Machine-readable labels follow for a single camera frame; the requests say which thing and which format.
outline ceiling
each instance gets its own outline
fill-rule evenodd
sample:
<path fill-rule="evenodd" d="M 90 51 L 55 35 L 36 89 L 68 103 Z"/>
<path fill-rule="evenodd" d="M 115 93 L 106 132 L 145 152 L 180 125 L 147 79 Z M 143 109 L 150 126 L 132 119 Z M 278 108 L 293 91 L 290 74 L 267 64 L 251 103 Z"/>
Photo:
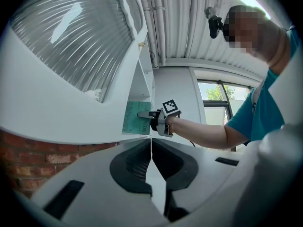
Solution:
<path fill-rule="evenodd" d="M 217 70 L 234 70 L 257 81 L 266 75 L 265 63 L 240 49 L 229 48 L 222 33 L 216 39 L 209 35 L 205 8 L 214 7 L 217 16 L 224 21 L 230 7 L 243 4 L 240 0 L 142 0 L 142 4 L 149 48 L 155 54 L 154 66 L 182 64 L 212 68 L 215 64 Z M 276 13 L 268 6 L 267 11 L 272 21 L 279 24 Z"/>

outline black rectangular strip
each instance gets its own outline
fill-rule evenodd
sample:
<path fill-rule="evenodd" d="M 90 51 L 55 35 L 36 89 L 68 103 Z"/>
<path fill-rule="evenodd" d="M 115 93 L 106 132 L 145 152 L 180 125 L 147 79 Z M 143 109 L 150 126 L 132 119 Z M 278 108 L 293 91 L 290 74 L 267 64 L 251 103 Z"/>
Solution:
<path fill-rule="evenodd" d="M 237 166 L 238 163 L 239 163 L 239 161 L 226 159 L 226 158 L 223 158 L 223 157 L 217 158 L 216 161 L 220 162 L 220 163 L 223 163 L 223 164 L 231 165 L 231 166 Z"/>
<path fill-rule="evenodd" d="M 80 192 L 83 185 L 83 182 L 76 180 L 69 181 L 55 196 L 55 198 L 44 208 L 44 211 L 57 219 L 61 219 L 72 201 Z"/>

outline corrugated metal ceiling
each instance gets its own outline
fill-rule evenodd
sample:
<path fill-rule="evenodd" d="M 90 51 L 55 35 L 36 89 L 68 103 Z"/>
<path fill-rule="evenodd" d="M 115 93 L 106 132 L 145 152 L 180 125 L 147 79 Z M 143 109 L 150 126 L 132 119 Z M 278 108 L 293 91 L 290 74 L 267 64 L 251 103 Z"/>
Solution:
<path fill-rule="evenodd" d="M 147 0 L 149 8 L 157 7 L 155 0 Z M 265 63 L 244 54 L 240 49 L 229 48 L 220 33 L 216 39 L 209 35 L 208 20 L 204 10 L 214 7 L 216 14 L 225 20 L 230 7 L 243 4 L 240 0 L 161 0 L 164 7 L 164 34 L 166 58 L 195 58 L 205 61 L 216 61 L 235 66 L 252 75 L 262 78 L 267 72 Z M 161 57 L 159 17 L 156 10 L 150 10 L 152 33 L 156 42 L 156 53 Z"/>

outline shirt sleeve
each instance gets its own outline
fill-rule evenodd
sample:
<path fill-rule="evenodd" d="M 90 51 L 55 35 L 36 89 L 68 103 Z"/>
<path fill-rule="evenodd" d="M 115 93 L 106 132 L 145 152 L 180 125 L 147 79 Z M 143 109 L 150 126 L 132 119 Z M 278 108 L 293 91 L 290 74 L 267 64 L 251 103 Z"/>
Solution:
<path fill-rule="evenodd" d="M 232 127 L 249 139 L 251 136 L 253 119 L 252 108 L 251 93 L 249 93 L 242 106 L 238 109 L 237 113 L 226 123 L 227 126 Z"/>

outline brick wall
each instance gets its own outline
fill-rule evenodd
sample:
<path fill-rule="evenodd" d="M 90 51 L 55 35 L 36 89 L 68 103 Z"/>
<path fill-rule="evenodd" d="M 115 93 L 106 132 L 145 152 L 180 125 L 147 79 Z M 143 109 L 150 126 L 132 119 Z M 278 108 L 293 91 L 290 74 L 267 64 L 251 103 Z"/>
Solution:
<path fill-rule="evenodd" d="M 47 179 L 81 156 L 115 145 L 53 144 L 0 131 L 0 161 L 12 188 L 30 197 Z"/>

